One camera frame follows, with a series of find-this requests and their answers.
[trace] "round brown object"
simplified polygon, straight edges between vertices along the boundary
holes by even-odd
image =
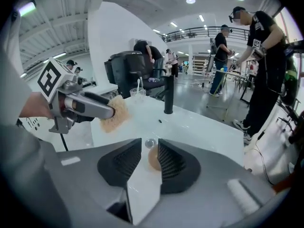
[[[158,155],[158,145],[153,146],[148,154],[148,161],[149,164],[157,171],[161,171],[161,165],[157,159],[157,155]]]

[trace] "blue jeans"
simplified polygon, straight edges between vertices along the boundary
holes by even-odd
[[[154,68],[162,68],[163,67],[163,57],[160,59],[155,60],[154,62]],[[162,75],[162,72],[160,70],[155,70],[154,71],[154,78],[160,78]]]
[[[226,62],[221,62],[221,61],[215,61],[215,67],[217,68],[217,70],[220,70],[223,66],[226,65]],[[211,89],[210,89],[210,93],[211,94],[214,94],[215,90],[217,89],[218,85],[220,84],[220,82],[222,81],[222,78],[223,78],[223,74],[222,73],[219,73],[219,72],[216,72],[215,73],[215,77],[213,79],[213,83],[212,83],[212,86],[211,86]],[[218,87],[218,92],[220,92],[222,90],[222,85],[220,85]]]

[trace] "black railing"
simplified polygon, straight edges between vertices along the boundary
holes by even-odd
[[[220,32],[221,27],[217,26],[209,26],[207,29],[205,27],[196,27],[196,28],[187,28],[182,31],[175,31],[172,33],[168,33],[166,36],[161,36],[164,42],[170,42],[175,40],[187,39],[187,38],[197,38],[197,37],[211,37],[215,38],[217,34]],[[241,28],[230,28],[230,34],[228,38],[245,40],[248,39],[247,29]]]

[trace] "clear cup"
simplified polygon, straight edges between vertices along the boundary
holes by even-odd
[[[137,88],[130,90],[131,98],[133,99],[134,103],[143,102],[144,97],[146,96],[146,90],[139,87],[138,92]]]

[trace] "ribbed rubber pad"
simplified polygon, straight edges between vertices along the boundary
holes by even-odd
[[[141,154],[142,139],[135,139],[101,157],[98,172],[109,185],[123,188],[141,160]]]
[[[161,194],[184,192],[199,177],[199,161],[164,139],[158,140],[158,161],[162,174]]]

